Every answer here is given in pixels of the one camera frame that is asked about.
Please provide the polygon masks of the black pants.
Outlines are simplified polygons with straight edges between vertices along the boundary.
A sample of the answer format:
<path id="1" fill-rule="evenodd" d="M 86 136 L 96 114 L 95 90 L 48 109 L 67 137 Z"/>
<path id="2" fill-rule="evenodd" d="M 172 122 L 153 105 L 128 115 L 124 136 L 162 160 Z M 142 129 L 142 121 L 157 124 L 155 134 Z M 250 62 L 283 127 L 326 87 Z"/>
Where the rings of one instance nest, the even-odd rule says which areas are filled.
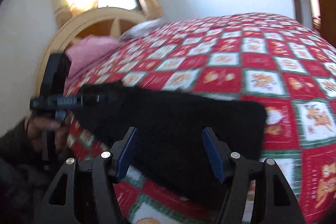
<path id="1" fill-rule="evenodd" d="M 159 186 L 206 207 L 218 206 L 224 189 L 202 143 L 205 128 L 247 159 L 260 157 L 267 118 L 260 103 L 213 100 L 119 82 L 85 85 L 79 94 L 112 96 L 109 102 L 73 111 L 84 129 L 112 146 L 135 127 L 139 137 L 132 166 Z"/>

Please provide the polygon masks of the pink pillow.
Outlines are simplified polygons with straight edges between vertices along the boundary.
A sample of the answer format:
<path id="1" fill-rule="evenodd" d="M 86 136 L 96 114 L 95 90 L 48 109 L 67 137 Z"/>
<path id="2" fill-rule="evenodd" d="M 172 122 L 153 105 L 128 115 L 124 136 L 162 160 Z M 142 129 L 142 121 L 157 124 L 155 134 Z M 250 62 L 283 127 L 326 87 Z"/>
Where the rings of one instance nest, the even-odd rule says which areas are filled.
<path id="1" fill-rule="evenodd" d="M 95 64 L 114 53 L 121 46 L 118 39 L 110 36 L 89 35 L 66 50 L 71 61 L 65 87 L 68 88 L 80 76 L 92 69 Z"/>

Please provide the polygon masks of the cream wooden headboard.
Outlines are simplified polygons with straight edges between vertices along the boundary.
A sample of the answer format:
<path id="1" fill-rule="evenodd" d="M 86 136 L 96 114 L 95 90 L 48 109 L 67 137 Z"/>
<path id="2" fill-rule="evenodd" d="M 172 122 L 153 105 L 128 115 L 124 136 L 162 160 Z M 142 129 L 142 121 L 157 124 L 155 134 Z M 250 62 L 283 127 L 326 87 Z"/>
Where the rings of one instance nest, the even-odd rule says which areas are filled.
<path id="1" fill-rule="evenodd" d="M 42 54 L 35 81 L 35 94 L 40 92 L 43 76 L 51 53 L 64 52 L 89 35 L 119 38 L 133 26 L 146 21 L 142 12 L 115 7 L 88 10 L 68 20 L 51 39 Z"/>

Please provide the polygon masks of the grey striped pillow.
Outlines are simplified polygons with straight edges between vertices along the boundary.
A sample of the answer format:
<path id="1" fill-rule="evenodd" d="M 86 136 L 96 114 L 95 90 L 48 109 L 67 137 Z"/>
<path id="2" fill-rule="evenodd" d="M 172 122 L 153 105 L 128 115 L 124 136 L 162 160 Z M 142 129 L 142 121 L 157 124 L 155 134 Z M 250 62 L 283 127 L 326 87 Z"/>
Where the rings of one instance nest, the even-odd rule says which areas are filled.
<path id="1" fill-rule="evenodd" d="M 156 28 L 164 26 L 165 24 L 166 24 L 166 21 L 162 18 L 152 19 L 152 20 L 147 20 L 145 22 L 141 22 L 141 23 L 133 26 L 132 28 L 130 28 L 126 32 L 124 32 L 120 36 L 120 40 L 131 39 L 133 37 L 143 35 L 144 33 L 155 30 Z"/>

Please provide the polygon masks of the red christmas patchwork bedspread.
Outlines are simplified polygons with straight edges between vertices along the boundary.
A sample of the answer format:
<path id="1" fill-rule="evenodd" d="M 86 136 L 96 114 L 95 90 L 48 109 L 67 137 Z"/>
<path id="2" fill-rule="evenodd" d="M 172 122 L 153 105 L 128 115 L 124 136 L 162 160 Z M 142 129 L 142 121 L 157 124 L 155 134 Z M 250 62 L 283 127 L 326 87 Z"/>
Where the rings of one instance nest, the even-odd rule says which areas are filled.
<path id="1" fill-rule="evenodd" d="M 293 19 L 249 13 L 171 22 L 72 76 L 85 84 L 122 80 L 217 100 L 262 103 L 268 114 L 262 158 L 273 158 L 307 223 L 335 201 L 335 48 Z"/>

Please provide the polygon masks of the brown wooden door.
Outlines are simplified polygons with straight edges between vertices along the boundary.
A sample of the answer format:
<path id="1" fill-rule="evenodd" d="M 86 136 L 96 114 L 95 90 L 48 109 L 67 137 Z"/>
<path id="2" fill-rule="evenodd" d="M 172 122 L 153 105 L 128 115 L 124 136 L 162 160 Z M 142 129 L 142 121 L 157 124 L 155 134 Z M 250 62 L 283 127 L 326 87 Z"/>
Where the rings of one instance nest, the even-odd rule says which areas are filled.
<path id="1" fill-rule="evenodd" d="M 319 0 L 321 13 L 321 36 L 332 46 L 335 46 L 335 0 Z"/>

